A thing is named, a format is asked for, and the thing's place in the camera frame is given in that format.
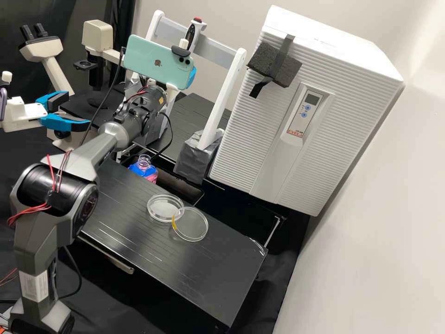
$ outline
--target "petri dish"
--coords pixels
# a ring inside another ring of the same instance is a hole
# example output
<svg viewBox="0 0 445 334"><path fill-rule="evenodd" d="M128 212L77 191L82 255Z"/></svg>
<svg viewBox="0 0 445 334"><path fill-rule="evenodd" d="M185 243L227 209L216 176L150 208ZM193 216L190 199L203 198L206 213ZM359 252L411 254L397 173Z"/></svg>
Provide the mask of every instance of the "petri dish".
<svg viewBox="0 0 445 334"><path fill-rule="evenodd" d="M171 223L172 217L181 218L179 209L184 207L184 203L179 197L170 194L153 195L147 202L147 210L150 216L163 223Z"/></svg>
<svg viewBox="0 0 445 334"><path fill-rule="evenodd" d="M172 219L173 230L182 239L195 242L204 239L209 230L207 218L197 208L185 206Z"/></svg>

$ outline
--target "black curtain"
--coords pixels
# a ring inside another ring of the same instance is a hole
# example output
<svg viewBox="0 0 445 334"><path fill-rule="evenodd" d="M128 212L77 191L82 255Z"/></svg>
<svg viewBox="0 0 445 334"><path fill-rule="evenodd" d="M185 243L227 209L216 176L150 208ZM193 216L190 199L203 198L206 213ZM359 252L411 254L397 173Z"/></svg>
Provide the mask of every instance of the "black curtain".
<svg viewBox="0 0 445 334"><path fill-rule="evenodd" d="M11 71L13 81L9 96L21 96L25 103L47 94L51 83L43 65L26 61L19 52L24 42L20 26L42 23L50 35L64 39L76 0L1 0L0 1L0 71Z"/></svg>
<svg viewBox="0 0 445 334"><path fill-rule="evenodd" d="M136 0L108 0L105 9L105 22L113 27L114 33L114 49L121 50L122 46L126 46L128 37L131 34L133 25L134 6ZM110 78L114 77L117 65L113 64L110 72ZM121 82L125 78L125 70L121 69L116 82Z"/></svg>

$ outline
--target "gray robot arm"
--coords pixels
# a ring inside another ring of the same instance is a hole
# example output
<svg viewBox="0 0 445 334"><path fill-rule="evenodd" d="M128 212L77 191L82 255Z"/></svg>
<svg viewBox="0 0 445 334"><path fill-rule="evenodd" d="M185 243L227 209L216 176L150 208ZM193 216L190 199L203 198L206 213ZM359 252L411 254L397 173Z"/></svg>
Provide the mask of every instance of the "gray robot arm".
<svg viewBox="0 0 445 334"><path fill-rule="evenodd" d="M159 103L159 92L158 87L146 89L138 96L144 103L126 108L112 122L103 124L96 138L72 151L63 168L59 192L52 190L46 158L29 166L14 186L10 195L13 214L45 202L51 205L16 220L14 253L21 298L13 306L8 323L14 334L71 332L74 318L56 291L57 250L74 241L92 214L99 194L96 171L100 165L111 152L126 148L148 132L165 104ZM54 169L61 166L63 158L64 154L50 157Z"/></svg>

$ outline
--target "mint green iphone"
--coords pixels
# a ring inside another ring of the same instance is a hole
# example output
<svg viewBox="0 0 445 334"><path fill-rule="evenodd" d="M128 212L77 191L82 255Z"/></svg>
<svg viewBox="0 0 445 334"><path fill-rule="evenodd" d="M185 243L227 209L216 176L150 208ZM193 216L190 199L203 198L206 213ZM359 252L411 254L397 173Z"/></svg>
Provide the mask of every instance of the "mint green iphone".
<svg viewBox="0 0 445 334"><path fill-rule="evenodd" d="M193 58L181 57L163 45L131 35L128 38L123 66L163 84L173 84L184 90L193 69Z"/></svg>

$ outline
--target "blue clamp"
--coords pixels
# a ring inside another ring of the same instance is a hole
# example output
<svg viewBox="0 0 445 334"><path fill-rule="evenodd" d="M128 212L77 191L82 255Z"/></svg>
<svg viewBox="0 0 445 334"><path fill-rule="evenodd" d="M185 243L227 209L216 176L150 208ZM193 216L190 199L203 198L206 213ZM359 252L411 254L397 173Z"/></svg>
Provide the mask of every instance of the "blue clamp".
<svg viewBox="0 0 445 334"><path fill-rule="evenodd" d="M43 105L48 112L55 112L59 106L68 101L70 96L66 90L56 91L39 97L36 102Z"/></svg>
<svg viewBox="0 0 445 334"><path fill-rule="evenodd" d="M196 67L194 66L190 72L189 81L187 83L186 89L189 88L193 80L195 80L195 75L196 75Z"/></svg>
<svg viewBox="0 0 445 334"><path fill-rule="evenodd" d="M83 132L86 131L89 121L74 121L66 118L62 118L59 115L48 114L48 116L42 117L40 123L51 130L67 131L67 132Z"/></svg>

